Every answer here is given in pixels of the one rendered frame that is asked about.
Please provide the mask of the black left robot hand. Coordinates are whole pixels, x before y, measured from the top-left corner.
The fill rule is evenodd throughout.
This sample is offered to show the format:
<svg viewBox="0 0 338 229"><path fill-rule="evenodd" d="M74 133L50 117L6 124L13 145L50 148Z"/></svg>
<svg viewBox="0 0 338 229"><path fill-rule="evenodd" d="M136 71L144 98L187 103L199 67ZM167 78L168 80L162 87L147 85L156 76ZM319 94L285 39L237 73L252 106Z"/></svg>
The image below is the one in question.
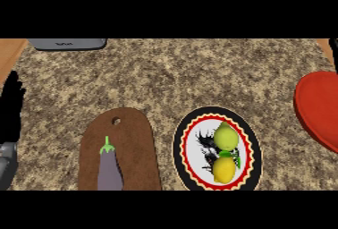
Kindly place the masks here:
<svg viewBox="0 0 338 229"><path fill-rule="evenodd" d="M25 89L16 71L12 71L0 95L0 144L16 142L20 131L20 108Z"/></svg>

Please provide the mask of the black red white plate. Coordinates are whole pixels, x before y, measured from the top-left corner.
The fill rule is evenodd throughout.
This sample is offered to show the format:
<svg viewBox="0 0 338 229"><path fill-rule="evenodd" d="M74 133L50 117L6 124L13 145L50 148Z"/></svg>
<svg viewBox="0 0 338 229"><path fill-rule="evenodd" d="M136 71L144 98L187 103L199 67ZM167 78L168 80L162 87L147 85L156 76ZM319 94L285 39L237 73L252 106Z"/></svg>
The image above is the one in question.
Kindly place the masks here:
<svg viewBox="0 0 338 229"><path fill-rule="evenodd" d="M214 131L223 122L229 123L239 136L232 151L234 175L227 183L214 182L211 173L220 153L214 144ZM183 117L174 134L172 161L189 191L252 191L261 175L261 158L255 133L232 110L205 106Z"/></svg>

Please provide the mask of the green lemon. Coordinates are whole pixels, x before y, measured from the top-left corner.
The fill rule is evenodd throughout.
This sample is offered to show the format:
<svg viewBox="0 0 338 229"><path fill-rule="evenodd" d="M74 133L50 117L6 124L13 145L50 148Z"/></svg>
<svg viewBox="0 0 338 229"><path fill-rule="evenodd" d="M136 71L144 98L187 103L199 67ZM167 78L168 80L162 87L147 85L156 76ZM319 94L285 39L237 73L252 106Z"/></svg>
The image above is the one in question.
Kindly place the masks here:
<svg viewBox="0 0 338 229"><path fill-rule="evenodd" d="M214 132L214 143L221 150L232 151L239 142L239 136L234 129L226 122L221 122Z"/></svg>

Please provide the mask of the yellow lemon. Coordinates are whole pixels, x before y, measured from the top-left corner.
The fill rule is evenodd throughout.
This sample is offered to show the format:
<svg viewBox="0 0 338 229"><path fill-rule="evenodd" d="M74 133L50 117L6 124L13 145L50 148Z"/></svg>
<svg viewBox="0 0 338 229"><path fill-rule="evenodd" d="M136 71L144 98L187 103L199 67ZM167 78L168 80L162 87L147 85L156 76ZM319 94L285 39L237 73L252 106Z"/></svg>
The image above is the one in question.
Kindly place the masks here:
<svg viewBox="0 0 338 229"><path fill-rule="evenodd" d="M234 163L230 157L220 157L212 165L214 182L223 184L232 181L234 176Z"/></svg>

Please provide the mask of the red bowl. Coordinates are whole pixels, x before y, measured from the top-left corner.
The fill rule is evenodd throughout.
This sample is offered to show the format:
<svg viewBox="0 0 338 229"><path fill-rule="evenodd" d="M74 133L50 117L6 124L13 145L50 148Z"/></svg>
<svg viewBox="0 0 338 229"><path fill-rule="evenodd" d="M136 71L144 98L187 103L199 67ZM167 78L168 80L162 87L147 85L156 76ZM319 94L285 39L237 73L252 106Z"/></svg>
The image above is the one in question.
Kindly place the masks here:
<svg viewBox="0 0 338 229"><path fill-rule="evenodd" d="M311 72L293 90L298 121L317 143L338 154L338 74Z"/></svg>

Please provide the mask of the grey appliance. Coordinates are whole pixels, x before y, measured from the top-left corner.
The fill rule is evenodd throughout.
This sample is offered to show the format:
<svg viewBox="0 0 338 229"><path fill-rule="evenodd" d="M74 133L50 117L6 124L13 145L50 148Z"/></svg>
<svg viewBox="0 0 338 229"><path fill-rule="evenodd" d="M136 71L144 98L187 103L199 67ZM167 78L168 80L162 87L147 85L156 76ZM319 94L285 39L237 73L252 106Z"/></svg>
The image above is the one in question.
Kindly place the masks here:
<svg viewBox="0 0 338 229"><path fill-rule="evenodd" d="M94 50L106 46L105 38L29 38L37 50Z"/></svg>

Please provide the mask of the brown wooden cutting board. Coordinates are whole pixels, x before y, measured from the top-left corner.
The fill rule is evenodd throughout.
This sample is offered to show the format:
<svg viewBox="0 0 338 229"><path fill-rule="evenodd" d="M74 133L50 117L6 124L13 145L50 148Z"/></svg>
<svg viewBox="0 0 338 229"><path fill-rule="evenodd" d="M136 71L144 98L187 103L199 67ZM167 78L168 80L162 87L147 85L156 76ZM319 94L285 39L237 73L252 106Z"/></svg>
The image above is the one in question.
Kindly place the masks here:
<svg viewBox="0 0 338 229"><path fill-rule="evenodd" d="M116 150L122 190L161 190L156 151L150 123L134 108L103 112L81 138L78 189L97 190L100 148L105 138Z"/></svg>

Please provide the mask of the purple eggplant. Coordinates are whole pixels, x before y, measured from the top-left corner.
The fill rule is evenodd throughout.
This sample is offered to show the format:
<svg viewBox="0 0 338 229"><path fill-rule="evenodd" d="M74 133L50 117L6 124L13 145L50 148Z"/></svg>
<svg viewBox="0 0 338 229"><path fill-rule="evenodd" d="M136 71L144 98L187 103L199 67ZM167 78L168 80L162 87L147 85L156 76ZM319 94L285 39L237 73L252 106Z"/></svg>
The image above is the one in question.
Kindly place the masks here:
<svg viewBox="0 0 338 229"><path fill-rule="evenodd" d="M109 143L109 138L105 138L105 145L100 148L100 164L97 174L97 190L100 191L121 191L122 190L122 176L119 172L119 165L116 160L116 150Z"/></svg>

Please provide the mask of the black object at edge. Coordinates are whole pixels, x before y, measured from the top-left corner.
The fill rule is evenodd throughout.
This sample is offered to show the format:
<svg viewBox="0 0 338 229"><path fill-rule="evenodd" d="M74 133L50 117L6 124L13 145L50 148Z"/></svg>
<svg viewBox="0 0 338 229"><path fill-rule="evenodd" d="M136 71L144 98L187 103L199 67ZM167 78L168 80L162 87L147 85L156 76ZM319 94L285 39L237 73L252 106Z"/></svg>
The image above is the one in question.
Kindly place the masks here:
<svg viewBox="0 0 338 229"><path fill-rule="evenodd" d="M332 60L333 60L335 72L338 74L338 39L336 38L329 38L329 45L332 48Z"/></svg>

